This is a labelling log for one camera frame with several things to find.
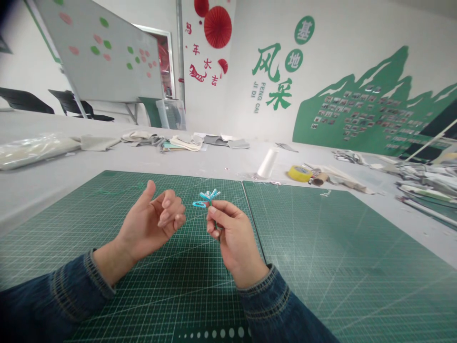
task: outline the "whiteboard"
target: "whiteboard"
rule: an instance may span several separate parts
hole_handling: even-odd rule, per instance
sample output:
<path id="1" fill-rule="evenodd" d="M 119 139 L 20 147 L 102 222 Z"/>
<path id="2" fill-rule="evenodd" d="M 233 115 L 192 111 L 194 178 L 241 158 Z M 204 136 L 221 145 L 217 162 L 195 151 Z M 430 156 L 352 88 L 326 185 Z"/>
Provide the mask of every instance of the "whiteboard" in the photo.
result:
<path id="1" fill-rule="evenodd" d="M 157 40 L 91 0 L 34 0 L 82 100 L 163 98 Z"/>

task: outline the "green circle with character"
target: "green circle with character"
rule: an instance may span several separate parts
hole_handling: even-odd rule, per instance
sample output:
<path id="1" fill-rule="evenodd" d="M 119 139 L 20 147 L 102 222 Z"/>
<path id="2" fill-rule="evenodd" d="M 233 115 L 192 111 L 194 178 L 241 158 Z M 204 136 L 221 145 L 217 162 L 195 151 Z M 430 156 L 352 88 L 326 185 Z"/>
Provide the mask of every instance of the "green circle with character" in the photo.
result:
<path id="1" fill-rule="evenodd" d="M 303 45 L 311 39 L 314 33 L 314 18 L 306 16 L 300 19 L 297 26 L 295 27 L 295 42 Z"/>
<path id="2" fill-rule="evenodd" d="M 288 72 L 294 72 L 298 68 L 300 68 L 301 63 L 303 61 L 303 53 L 300 49 L 294 49 L 289 52 L 289 55 L 286 57 L 286 61 L 284 62 L 286 66 L 286 70 Z"/>

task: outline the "masking tape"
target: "masking tape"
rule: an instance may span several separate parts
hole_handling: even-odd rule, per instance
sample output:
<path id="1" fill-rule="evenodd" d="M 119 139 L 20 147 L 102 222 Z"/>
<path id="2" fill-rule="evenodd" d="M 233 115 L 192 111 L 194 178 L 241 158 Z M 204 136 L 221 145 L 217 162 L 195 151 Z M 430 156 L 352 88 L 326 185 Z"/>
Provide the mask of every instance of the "masking tape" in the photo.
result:
<path id="1" fill-rule="evenodd" d="M 313 176 L 310 170 L 302 166 L 292 166 L 287 174 L 291 179 L 299 182 L 308 182 Z"/>

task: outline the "hand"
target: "hand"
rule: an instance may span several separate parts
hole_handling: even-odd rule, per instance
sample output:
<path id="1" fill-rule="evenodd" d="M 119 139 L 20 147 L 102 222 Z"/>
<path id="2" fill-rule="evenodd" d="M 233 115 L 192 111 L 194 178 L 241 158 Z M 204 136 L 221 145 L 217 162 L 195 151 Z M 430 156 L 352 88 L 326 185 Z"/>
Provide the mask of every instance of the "hand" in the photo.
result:
<path id="1" fill-rule="evenodd" d="M 125 217 L 117 237 L 94 251 L 94 262 L 113 286 L 142 258 L 157 251 L 184 224 L 185 207 L 173 190 L 151 201 L 156 191 L 148 185 Z"/>
<path id="2" fill-rule="evenodd" d="M 155 191 L 155 183 L 148 181 L 115 239 L 134 262 L 157 251 L 186 221 L 186 208 L 174 190 L 166 190 L 151 201 Z"/>
<path id="3" fill-rule="evenodd" d="M 208 208 L 207 231 L 215 239 L 220 238 L 220 251 L 227 269 L 232 273 L 239 288 L 253 286 L 268 274 L 257 249 L 256 239 L 248 216 L 227 201 L 212 201 Z"/>

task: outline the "ceiling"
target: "ceiling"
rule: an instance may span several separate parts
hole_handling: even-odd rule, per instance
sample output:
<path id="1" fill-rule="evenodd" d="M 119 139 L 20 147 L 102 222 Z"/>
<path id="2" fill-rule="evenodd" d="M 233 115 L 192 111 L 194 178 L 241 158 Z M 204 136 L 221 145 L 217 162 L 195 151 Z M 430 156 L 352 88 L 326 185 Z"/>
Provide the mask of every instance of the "ceiling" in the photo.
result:
<path id="1" fill-rule="evenodd" d="M 440 16 L 457 20 L 457 0 L 390 0 Z"/>

